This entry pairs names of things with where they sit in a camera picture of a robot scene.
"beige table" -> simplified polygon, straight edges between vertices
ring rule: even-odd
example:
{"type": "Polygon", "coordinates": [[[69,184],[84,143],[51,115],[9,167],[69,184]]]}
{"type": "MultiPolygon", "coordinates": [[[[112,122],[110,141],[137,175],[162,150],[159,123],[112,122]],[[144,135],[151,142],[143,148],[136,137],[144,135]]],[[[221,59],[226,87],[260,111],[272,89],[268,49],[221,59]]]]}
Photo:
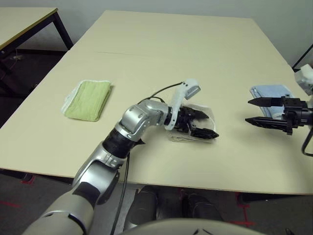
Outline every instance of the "beige table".
{"type": "MultiPolygon", "coordinates": [[[[0,7],[0,59],[50,23],[54,23],[65,45],[70,49],[73,43],[57,11],[55,7],[0,7]]],[[[1,61],[0,69],[7,74],[12,73],[1,61]]],[[[2,81],[0,87],[6,91],[5,96],[17,95],[2,81]]]]}
{"type": "MultiPolygon", "coordinates": [[[[300,152],[308,128],[298,128],[292,136],[287,136],[244,121],[261,115],[258,107],[247,104],[251,99],[249,88],[253,85],[285,84],[296,96],[308,99],[294,81],[290,67],[255,22],[108,12],[93,27],[2,127],[1,168],[72,177],[129,106],[166,85],[192,77],[199,81],[202,91],[190,101],[212,108],[220,137],[213,144],[175,143],[167,140],[163,128],[152,127],[143,137],[147,144],[132,151],[130,182],[249,192],[313,193],[313,159],[300,152]],[[106,28],[109,22],[114,24],[116,16],[123,22],[140,17],[142,20],[127,30],[123,24],[115,24],[117,29],[101,30],[99,22],[103,21],[106,28]],[[167,19],[164,32],[150,17],[167,19]],[[170,37],[166,29],[169,25],[179,25],[184,18],[180,27],[173,26],[170,37]],[[145,37],[127,40],[128,35],[135,37],[138,28],[143,27],[145,37]],[[155,48],[150,48],[147,34],[153,35],[155,30],[160,36],[151,36],[156,43],[155,48]],[[99,38],[106,34],[112,38],[107,39],[107,43],[113,45],[114,35],[120,36],[120,31],[124,31],[123,43],[129,42],[129,47],[122,44],[123,50],[117,51],[116,47],[106,51],[104,43],[99,52],[92,52],[98,43],[95,40],[90,41],[90,50],[86,50],[87,40],[96,39],[96,34],[99,38]],[[176,44],[176,39],[184,38],[186,45],[192,45],[190,56],[186,48],[162,49],[161,37],[168,37],[164,43],[171,45],[176,44]],[[138,44],[138,53],[133,49],[135,44],[138,44]],[[83,79],[106,79],[113,84],[98,122],[71,120],[60,112],[66,95],[83,79]]],[[[168,90],[161,96],[169,101],[173,92],[168,90]]]]}

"black cable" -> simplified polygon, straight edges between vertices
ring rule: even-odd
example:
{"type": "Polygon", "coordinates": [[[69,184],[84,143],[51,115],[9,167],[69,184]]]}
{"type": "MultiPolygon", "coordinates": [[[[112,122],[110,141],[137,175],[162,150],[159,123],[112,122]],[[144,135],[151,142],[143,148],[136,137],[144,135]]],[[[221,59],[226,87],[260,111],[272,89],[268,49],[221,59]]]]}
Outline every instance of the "black cable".
{"type": "Polygon", "coordinates": [[[158,94],[158,93],[160,93],[160,92],[162,92],[162,91],[164,91],[164,90],[166,90],[166,89],[169,89],[169,88],[171,88],[171,87],[178,86],[178,85],[180,85],[181,83],[182,83],[182,82],[179,82],[179,83],[173,84],[173,85],[171,85],[171,86],[164,87],[163,89],[161,89],[161,90],[155,92],[154,94],[152,94],[152,96],[150,96],[150,97],[153,97],[153,96],[155,96],[156,94],[158,94]]]}
{"type": "Polygon", "coordinates": [[[292,69],[295,69],[295,67],[301,62],[301,60],[312,50],[313,44],[307,49],[307,51],[300,57],[300,59],[293,65],[292,69]]]}
{"type": "Polygon", "coordinates": [[[150,97],[150,99],[152,99],[152,98],[159,99],[162,103],[165,103],[165,101],[160,97],[157,97],[157,96],[150,97]]]}
{"type": "Polygon", "coordinates": [[[310,129],[310,132],[309,132],[308,136],[305,138],[305,140],[304,140],[304,142],[303,142],[303,145],[302,145],[302,147],[301,147],[302,153],[303,153],[304,155],[310,156],[310,157],[313,157],[313,154],[312,154],[312,153],[307,153],[307,152],[305,151],[305,149],[307,148],[307,146],[308,146],[308,144],[309,144],[309,142],[310,142],[312,136],[313,136],[313,127],[310,129]]]}
{"type": "Polygon", "coordinates": [[[127,178],[128,178],[129,158],[130,158],[130,154],[128,154],[127,161],[126,161],[126,170],[125,170],[125,176],[124,176],[123,189],[122,189],[121,197],[119,199],[117,212],[115,214],[115,218],[114,218],[114,222],[113,222],[113,225],[112,225],[112,229],[111,229],[110,235],[114,235],[115,228],[116,228],[116,225],[117,225],[117,221],[118,221],[118,218],[119,218],[119,214],[121,212],[122,205],[123,205],[123,200],[124,200],[125,191],[126,191],[127,178]]]}
{"type": "Polygon", "coordinates": [[[157,97],[157,96],[155,96],[155,95],[158,94],[158,93],[160,93],[160,92],[162,92],[162,91],[164,91],[164,90],[166,90],[166,89],[169,89],[169,88],[171,88],[171,87],[178,86],[178,85],[180,85],[181,83],[182,83],[182,82],[179,82],[179,83],[173,84],[173,85],[171,85],[171,86],[164,87],[163,89],[161,89],[161,90],[159,90],[159,91],[153,93],[151,96],[149,96],[149,97],[147,97],[147,98],[144,98],[143,100],[141,100],[140,102],[138,102],[138,104],[141,103],[142,101],[146,100],[146,99],[151,99],[151,98],[160,99],[161,102],[165,103],[165,101],[164,101],[163,99],[161,99],[160,97],[157,97]]]}

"folded cloth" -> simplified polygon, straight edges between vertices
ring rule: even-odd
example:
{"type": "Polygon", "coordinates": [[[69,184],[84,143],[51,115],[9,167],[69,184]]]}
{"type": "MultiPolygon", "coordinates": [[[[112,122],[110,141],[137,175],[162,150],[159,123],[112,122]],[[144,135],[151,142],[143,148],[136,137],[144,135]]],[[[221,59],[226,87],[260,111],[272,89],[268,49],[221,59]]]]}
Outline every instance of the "folded cloth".
{"type": "Polygon", "coordinates": [[[68,118],[98,121],[109,94],[109,81],[81,81],[66,97],[61,112],[68,118]]]}
{"type": "MultiPolygon", "coordinates": [[[[213,112],[209,107],[197,104],[183,104],[185,107],[189,107],[195,110],[199,110],[204,112],[209,118],[205,118],[202,120],[194,120],[193,124],[196,125],[197,128],[203,129],[210,129],[216,132],[216,125],[214,122],[213,112]]],[[[190,141],[200,141],[206,143],[213,143],[215,139],[201,139],[194,136],[189,135],[188,133],[183,133],[177,131],[175,128],[171,131],[166,131],[168,139],[173,142],[190,142],[190,141]]]]}
{"type": "MultiPolygon", "coordinates": [[[[254,98],[259,97],[274,97],[280,98],[282,96],[289,96],[294,98],[291,91],[285,85],[260,85],[254,86],[250,90],[254,98]]],[[[264,116],[271,117],[273,119],[282,119],[284,107],[260,107],[264,116]]]]}

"white robot part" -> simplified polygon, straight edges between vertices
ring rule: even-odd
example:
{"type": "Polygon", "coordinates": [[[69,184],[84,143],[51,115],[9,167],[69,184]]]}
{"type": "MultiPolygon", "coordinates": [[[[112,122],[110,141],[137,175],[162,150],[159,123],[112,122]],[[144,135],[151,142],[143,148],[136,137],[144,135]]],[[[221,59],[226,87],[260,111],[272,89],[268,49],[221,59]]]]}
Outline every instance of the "white robot part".
{"type": "Polygon", "coordinates": [[[298,85],[308,95],[313,95],[313,69],[310,65],[302,66],[301,69],[294,74],[298,85]]]}
{"type": "Polygon", "coordinates": [[[182,104],[183,99],[190,99],[196,93],[200,91],[200,87],[196,79],[187,79],[183,83],[181,83],[178,88],[176,89],[171,103],[169,104],[172,107],[172,118],[168,125],[165,126],[165,129],[170,131],[174,128],[179,108],[182,104]]]}

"blue towel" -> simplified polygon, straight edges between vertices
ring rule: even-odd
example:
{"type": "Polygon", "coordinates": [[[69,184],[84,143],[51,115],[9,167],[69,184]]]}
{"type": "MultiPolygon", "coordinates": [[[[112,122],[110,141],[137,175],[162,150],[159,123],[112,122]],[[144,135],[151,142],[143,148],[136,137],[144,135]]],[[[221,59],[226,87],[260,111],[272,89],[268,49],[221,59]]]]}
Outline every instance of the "blue towel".
{"type": "MultiPolygon", "coordinates": [[[[289,96],[294,98],[291,91],[285,85],[260,85],[254,86],[250,90],[254,98],[259,97],[282,97],[289,96]]],[[[260,107],[264,116],[271,117],[273,119],[282,119],[282,114],[284,112],[284,107],[260,107]]]]}

